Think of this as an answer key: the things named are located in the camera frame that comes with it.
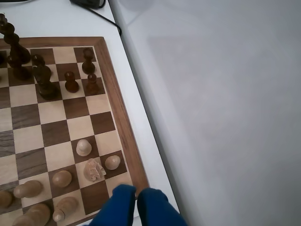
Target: chessboard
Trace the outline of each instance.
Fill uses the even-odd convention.
[[[13,221],[37,203],[51,209],[47,226],[77,225],[101,209],[119,184],[137,188],[136,195],[148,187],[139,151],[122,100],[110,55],[103,37],[21,38],[20,44],[31,55],[41,55],[51,70],[50,81],[59,89],[55,99],[45,100],[32,76],[18,80],[7,62],[0,64],[0,190],[13,192],[17,185],[29,180],[42,183],[42,192],[32,198],[14,198],[6,209],[0,209],[1,225]],[[87,74],[82,71],[83,49],[93,51],[97,84],[96,95],[87,91]],[[0,55],[6,58],[9,45],[0,40]],[[32,62],[23,65],[32,71]],[[64,74],[72,71],[79,90],[68,92]],[[88,156],[76,153],[80,139],[92,146]],[[113,155],[121,159],[115,170],[105,167]],[[106,171],[103,180],[88,181],[84,167],[88,159],[101,163]],[[71,183],[55,186],[55,173],[67,170]],[[64,197],[75,197],[79,205],[62,222],[52,213]]]

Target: white table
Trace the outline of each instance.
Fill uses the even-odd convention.
[[[96,11],[114,21],[108,3]],[[68,0],[0,3],[0,13],[6,15],[20,37],[105,38],[148,182],[151,187],[162,190],[178,209],[117,28]],[[134,217],[133,225],[141,225],[137,209]]]

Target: chess piece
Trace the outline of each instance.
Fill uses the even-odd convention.
[[[55,211],[52,218],[55,222],[63,221],[65,218],[69,217],[74,213],[78,207],[79,203],[74,197],[65,197],[56,205]]]
[[[87,156],[88,154],[91,153],[91,151],[92,151],[92,146],[87,140],[82,139],[77,142],[76,153],[79,156]]]
[[[67,187],[72,181],[72,175],[66,170],[57,172],[52,177],[52,182],[58,187]]]
[[[13,226],[45,226],[50,219],[50,209],[45,204],[36,204],[19,216]]]
[[[8,56],[7,61],[8,64],[13,68],[13,75],[17,79],[26,80],[32,76],[25,67],[22,67],[22,63],[19,58],[13,59],[12,56]]]
[[[49,67],[47,67],[45,65],[45,60],[41,55],[35,54],[35,55],[32,56],[32,65],[33,66],[39,66],[39,65],[44,66],[44,70],[47,70],[48,71],[47,73],[49,73],[50,76],[51,76],[51,70],[50,70]]]
[[[11,205],[13,196],[8,191],[0,191],[0,208],[7,208]]]
[[[79,90],[79,84],[75,81],[75,75],[73,72],[65,73],[65,88],[71,93],[76,93]]]
[[[92,63],[93,51],[90,48],[84,48],[83,50],[85,62],[81,66],[83,72],[86,74],[92,74],[95,71],[95,65]]]
[[[18,185],[14,189],[14,196],[16,198],[32,198],[40,194],[43,190],[43,185],[37,180],[29,180],[23,185]]]
[[[12,58],[19,58],[21,64],[28,63],[30,61],[30,53],[19,44],[20,38],[15,34],[15,27],[8,23],[4,14],[0,14],[0,33],[4,35],[4,41],[10,45],[10,55]]]
[[[104,165],[108,170],[115,170],[120,164],[120,157],[117,155],[110,156],[106,159]]]
[[[99,92],[99,87],[96,82],[97,77],[95,74],[88,75],[87,91],[91,95],[96,95]]]
[[[32,73],[39,85],[39,93],[45,100],[54,99],[58,93],[58,88],[50,81],[51,72],[44,65],[33,67]]]
[[[4,63],[4,61],[5,61],[4,56],[2,56],[2,54],[0,54],[0,64]]]
[[[84,168],[85,178],[89,181],[97,181],[103,179],[105,172],[104,168],[95,161],[95,159],[89,159]]]

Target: wooden board frame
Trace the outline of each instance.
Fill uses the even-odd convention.
[[[25,48],[63,47],[63,46],[94,46],[104,84],[107,88],[110,105],[116,122],[123,152],[133,185],[138,195],[149,187],[143,164],[139,155],[135,137],[129,122],[122,99],[117,78],[113,69],[110,54],[103,37],[38,37],[20,38],[19,42]],[[0,49],[10,46],[0,39]]]

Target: white wall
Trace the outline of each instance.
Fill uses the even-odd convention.
[[[189,223],[301,225],[300,1],[110,5]]]

